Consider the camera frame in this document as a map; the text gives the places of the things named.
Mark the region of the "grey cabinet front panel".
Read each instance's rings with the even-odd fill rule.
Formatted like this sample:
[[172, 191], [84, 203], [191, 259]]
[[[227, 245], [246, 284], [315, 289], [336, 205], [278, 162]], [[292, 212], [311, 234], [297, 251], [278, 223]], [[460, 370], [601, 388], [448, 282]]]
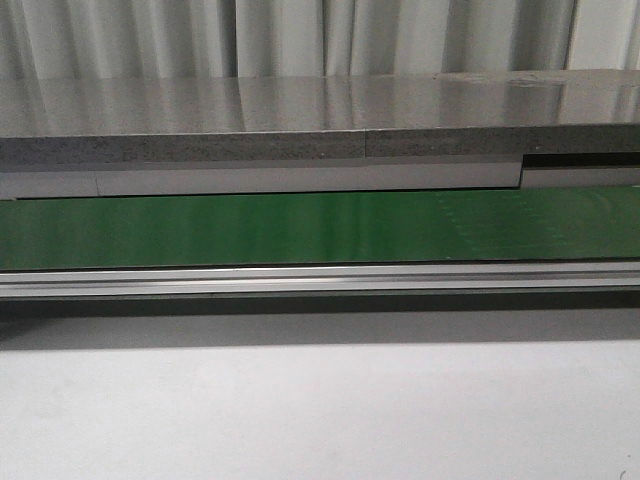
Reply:
[[4, 199], [624, 186], [639, 182], [629, 153], [486, 154], [234, 160], [137, 166], [4, 167]]

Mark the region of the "dark grey stone countertop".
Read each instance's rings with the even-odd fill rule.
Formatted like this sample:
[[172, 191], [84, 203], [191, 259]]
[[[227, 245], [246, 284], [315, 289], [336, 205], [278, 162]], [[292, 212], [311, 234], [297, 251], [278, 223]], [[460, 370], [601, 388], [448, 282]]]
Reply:
[[5, 170], [638, 148], [635, 71], [1, 84]]

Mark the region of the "green conveyor belt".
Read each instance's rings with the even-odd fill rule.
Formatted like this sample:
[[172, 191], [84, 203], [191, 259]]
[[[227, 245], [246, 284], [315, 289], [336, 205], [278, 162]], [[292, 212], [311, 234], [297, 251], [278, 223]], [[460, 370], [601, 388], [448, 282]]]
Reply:
[[635, 258], [631, 186], [9, 200], [5, 271]]

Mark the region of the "grey curtain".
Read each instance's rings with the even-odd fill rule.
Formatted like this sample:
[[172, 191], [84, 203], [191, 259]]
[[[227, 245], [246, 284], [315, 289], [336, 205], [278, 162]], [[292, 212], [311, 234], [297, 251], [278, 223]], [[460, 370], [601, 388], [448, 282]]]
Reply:
[[635, 1], [5, 1], [1, 75], [637, 69]]

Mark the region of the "aluminium conveyor side rail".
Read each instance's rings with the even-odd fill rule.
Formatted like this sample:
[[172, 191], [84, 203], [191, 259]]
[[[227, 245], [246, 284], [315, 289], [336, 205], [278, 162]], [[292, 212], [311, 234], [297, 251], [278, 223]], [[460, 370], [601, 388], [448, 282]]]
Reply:
[[391, 264], [4, 273], [4, 299], [636, 287], [636, 261]]

